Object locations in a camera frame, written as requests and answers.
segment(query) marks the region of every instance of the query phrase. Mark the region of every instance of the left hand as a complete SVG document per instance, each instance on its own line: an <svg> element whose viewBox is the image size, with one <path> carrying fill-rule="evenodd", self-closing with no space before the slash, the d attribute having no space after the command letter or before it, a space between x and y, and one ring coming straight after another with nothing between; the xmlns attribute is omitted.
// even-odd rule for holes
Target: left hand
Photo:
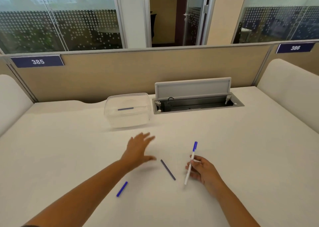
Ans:
<svg viewBox="0 0 319 227"><path fill-rule="evenodd" d="M156 161L154 156L145 156L144 152L148 144L155 139L155 136L149 137L150 133L140 133L134 138L131 137L127 144L126 151L123 153L121 160L123 160L129 167L129 171L142 165L148 161Z"/></svg>

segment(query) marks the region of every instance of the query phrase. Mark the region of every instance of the pen cap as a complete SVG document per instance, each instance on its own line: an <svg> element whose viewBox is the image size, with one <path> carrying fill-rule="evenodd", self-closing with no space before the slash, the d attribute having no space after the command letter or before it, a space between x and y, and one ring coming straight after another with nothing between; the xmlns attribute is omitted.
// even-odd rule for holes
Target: pen cap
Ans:
<svg viewBox="0 0 319 227"><path fill-rule="evenodd" d="M193 151L195 151L197 148L197 142L194 143Z"/></svg>

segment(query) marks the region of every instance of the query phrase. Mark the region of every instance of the blue pen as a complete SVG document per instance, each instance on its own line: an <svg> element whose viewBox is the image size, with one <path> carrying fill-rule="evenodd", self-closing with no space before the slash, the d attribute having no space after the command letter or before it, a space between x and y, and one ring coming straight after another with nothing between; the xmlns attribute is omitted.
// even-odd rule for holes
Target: blue pen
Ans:
<svg viewBox="0 0 319 227"><path fill-rule="evenodd" d="M190 158L190 160L194 160L196 148L197 148L197 142L194 143L193 153L192 153L192 157ZM191 169L192 169L192 165L189 163L187 175L186 175L185 182L184 182L185 185L187 185L187 181L188 181L188 178L189 178L190 170L191 170Z"/></svg>
<svg viewBox="0 0 319 227"><path fill-rule="evenodd" d="M119 197L122 193L122 191L125 189L126 185L128 184L128 182L125 182L125 184L123 185L123 187L121 188L121 190L117 193L117 197Z"/></svg>

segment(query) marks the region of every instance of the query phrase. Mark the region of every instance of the blue sign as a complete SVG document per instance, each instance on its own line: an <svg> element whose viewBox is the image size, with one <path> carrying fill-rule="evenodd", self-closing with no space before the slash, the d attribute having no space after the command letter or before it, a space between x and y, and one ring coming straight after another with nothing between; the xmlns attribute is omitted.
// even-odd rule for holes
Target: blue sign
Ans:
<svg viewBox="0 0 319 227"><path fill-rule="evenodd" d="M12 57L11 59L18 68L64 66L60 55Z"/></svg>
<svg viewBox="0 0 319 227"><path fill-rule="evenodd" d="M315 42L282 43L276 53L301 53L311 52Z"/></svg>

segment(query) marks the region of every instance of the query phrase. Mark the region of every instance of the glass wall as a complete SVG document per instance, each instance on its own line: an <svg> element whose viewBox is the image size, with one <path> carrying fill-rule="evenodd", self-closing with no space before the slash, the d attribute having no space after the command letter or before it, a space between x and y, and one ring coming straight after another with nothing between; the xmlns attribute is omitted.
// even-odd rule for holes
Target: glass wall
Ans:
<svg viewBox="0 0 319 227"><path fill-rule="evenodd" d="M319 0L245 0L233 43L319 39Z"/></svg>
<svg viewBox="0 0 319 227"><path fill-rule="evenodd" d="M122 48L114 0L0 0L4 53Z"/></svg>

